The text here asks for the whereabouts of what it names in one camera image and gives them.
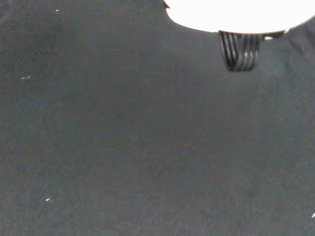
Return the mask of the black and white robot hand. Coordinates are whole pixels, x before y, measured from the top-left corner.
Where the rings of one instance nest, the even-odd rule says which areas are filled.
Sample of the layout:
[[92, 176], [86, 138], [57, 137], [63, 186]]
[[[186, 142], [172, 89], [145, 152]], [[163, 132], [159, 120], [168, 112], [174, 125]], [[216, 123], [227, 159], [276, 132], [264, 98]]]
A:
[[218, 34], [230, 72], [252, 71], [264, 40], [282, 37], [315, 16], [313, 0], [165, 0], [163, 4], [174, 23]]

